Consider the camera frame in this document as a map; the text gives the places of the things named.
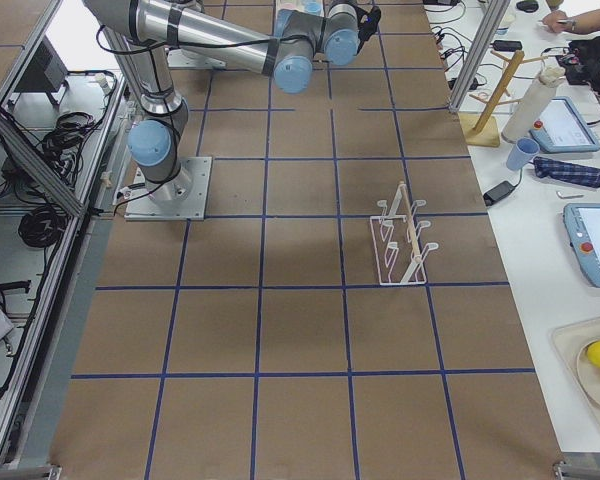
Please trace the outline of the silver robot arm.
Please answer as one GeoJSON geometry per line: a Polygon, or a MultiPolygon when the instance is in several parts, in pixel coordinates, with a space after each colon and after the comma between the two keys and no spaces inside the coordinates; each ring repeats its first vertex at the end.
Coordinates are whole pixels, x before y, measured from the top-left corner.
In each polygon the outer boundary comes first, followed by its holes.
{"type": "Polygon", "coordinates": [[[155,203],[183,200],[193,187],[177,153],[188,115],[172,81],[167,48],[236,64],[297,94],[309,85],[316,55],[337,66],[351,63],[381,19],[378,7],[364,10],[354,1],[334,1],[322,16],[284,9],[273,34],[266,35],[209,16],[197,1],[88,1],[85,6],[102,28],[126,43],[114,54],[119,62],[130,62],[127,71],[147,115],[131,130],[127,145],[155,203]]]}

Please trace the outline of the person forearm black sleeve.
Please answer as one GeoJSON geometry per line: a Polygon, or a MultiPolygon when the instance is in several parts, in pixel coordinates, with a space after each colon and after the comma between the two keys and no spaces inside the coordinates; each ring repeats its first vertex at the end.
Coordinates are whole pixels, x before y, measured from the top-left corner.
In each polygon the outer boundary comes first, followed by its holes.
{"type": "Polygon", "coordinates": [[[571,33],[585,35],[600,31],[600,8],[579,14],[573,21],[569,28],[571,33]]]}

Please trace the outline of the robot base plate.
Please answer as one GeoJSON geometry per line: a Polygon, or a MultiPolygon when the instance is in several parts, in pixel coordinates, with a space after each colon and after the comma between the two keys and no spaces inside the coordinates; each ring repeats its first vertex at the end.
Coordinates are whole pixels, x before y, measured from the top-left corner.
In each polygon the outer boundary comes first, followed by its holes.
{"type": "Polygon", "coordinates": [[[160,188],[145,184],[145,176],[136,168],[134,182],[140,183],[128,195],[124,218],[127,221],[180,221],[205,218],[209,182],[212,170],[211,157],[180,158],[180,172],[160,188]]]}

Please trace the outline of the person hand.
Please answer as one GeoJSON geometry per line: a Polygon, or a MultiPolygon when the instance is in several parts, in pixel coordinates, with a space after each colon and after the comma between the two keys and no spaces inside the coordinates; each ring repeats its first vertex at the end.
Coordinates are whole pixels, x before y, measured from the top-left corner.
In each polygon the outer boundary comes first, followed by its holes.
{"type": "Polygon", "coordinates": [[[573,22],[565,12],[556,10],[546,15],[541,20],[541,24],[550,32],[558,34],[570,31],[572,29],[573,22]]]}

